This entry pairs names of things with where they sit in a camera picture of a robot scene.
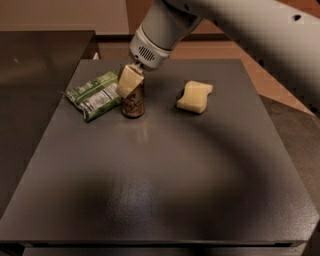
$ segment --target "brown wall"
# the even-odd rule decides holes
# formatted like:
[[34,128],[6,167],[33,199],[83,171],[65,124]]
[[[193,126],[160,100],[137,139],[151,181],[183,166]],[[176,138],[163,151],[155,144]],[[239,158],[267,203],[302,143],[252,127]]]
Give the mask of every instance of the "brown wall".
[[[320,17],[320,5],[316,0],[279,0],[282,3],[288,4],[292,7],[300,9],[311,15]],[[128,12],[128,22],[129,22],[129,33],[134,34],[137,30],[145,14],[147,13],[149,7],[151,6],[153,0],[126,0],[127,2],[127,12]],[[215,25],[208,21],[204,21],[193,33],[203,34],[203,33],[222,33],[222,31]]]

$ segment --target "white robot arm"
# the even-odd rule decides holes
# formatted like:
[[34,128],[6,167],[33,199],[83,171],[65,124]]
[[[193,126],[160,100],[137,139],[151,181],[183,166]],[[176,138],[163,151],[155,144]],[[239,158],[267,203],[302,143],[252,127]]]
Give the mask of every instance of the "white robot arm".
[[275,0],[155,0],[130,44],[133,58],[157,69],[202,18],[319,113],[320,20]]

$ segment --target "green chip bag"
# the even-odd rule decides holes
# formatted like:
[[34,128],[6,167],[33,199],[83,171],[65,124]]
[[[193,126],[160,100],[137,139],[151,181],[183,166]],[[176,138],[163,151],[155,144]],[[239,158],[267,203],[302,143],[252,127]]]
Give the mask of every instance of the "green chip bag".
[[117,86],[118,74],[109,71],[67,91],[65,96],[83,112],[84,120],[90,122],[121,104],[121,97],[116,93]]

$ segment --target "gray tabletop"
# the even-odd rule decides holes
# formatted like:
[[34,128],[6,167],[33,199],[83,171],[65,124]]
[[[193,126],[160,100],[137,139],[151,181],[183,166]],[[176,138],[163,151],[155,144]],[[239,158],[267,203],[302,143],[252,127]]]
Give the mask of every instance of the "gray tabletop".
[[[81,61],[69,88],[125,61]],[[188,80],[208,109],[175,108]],[[306,241],[319,216],[239,60],[167,61],[146,74],[146,113],[86,124],[62,99],[0,222],[0,240]]]

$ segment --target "yellow sponge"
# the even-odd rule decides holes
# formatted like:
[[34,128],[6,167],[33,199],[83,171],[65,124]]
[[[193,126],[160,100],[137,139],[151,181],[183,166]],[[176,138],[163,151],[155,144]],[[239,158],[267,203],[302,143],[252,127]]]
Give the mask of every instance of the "yellow sponge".
[[143,80],[143,71],[139,65],[128,64],[122,71],[116,92],[122,98],[127,98]]
[[177,107],[201,114],[207,107],[207,97],[212,90],[210,84],[189,81],[185,85],[183,97],[177,101]]

